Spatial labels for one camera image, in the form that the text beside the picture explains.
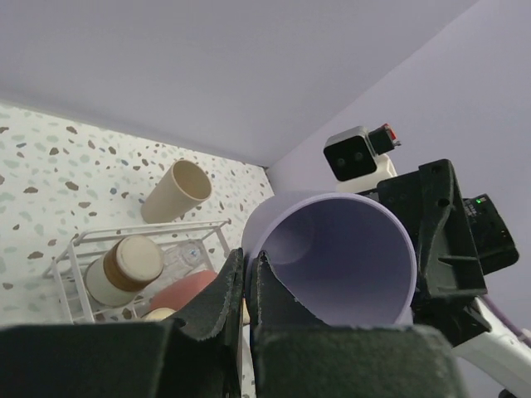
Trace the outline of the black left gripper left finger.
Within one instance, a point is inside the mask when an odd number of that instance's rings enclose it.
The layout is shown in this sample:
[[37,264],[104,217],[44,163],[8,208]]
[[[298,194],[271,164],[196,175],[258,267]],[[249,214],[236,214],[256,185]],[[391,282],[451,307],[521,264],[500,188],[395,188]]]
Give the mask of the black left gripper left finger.
[[3,397],[241,396],[244,255],[162,321],[1,331]]

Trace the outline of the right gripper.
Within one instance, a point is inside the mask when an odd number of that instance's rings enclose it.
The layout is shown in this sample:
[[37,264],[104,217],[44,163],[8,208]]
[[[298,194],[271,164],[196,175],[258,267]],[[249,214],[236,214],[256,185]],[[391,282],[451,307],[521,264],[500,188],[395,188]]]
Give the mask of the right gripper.
[[438,329],[452,344],[491,331],[476,300],[487,293],[485,276],[513,265],[519,253],[489,196],[464,198],[447,159],[379,182],[363,195],[390,210],[412,240],[413,322]]

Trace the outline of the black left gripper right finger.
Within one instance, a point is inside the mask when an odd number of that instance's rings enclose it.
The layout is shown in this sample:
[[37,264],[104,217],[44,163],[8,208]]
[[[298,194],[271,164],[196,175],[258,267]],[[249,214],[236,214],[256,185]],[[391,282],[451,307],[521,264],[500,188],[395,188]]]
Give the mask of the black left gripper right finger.
[[465,397],[440,332],[331,327],[278,280],[265,251],[250,267],[251,355],[259,397]]

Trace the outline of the steel cup cork base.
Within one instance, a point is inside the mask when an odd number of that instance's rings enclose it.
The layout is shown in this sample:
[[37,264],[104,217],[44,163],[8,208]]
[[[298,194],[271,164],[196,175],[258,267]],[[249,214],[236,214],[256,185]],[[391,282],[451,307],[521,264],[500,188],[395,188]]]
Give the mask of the steel cup cork base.
[[159,320],[164,320],[166,318],[169,318],[174,313],[175,313],[175,310],[171,308],[156,308],[156,309],[153,309],[147,312],[142,317],[142,320],[145,322],[157,322]]
[[97,303],[121,307],[156,280],[163,267],[163,252],[156,243],[143,235],[128,236],[87,267],[85,288]]

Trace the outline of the red plastic cup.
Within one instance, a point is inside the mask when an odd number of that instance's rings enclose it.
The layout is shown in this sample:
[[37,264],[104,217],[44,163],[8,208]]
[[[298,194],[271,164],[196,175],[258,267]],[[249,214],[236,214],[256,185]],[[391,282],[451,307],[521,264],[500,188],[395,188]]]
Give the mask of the red plastic cup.
[[170,308],[178,311],[201,293],[216,277],[217,273],[212,270],[187,275],[156,293],[151,300],[149,310]]

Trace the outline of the purple plastic cup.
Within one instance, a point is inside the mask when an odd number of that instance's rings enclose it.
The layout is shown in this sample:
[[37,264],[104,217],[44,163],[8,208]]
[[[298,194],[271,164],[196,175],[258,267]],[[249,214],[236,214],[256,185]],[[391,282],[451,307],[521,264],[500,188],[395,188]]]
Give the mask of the purple plastic cup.
[[417,261],[404,225],[357,194],[281,192],[249,216],[246,262],[265,251],[280,282],[332,326],[403,323]]

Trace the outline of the beige plastic cup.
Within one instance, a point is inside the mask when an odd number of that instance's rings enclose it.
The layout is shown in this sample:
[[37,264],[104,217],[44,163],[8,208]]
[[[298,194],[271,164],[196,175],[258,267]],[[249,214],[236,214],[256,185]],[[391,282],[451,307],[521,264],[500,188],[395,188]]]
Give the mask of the beige plastic cup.
[[177,160],[147,196],[140,213],[149,224],[171,222],[209,199],[212,183],[195,163]]

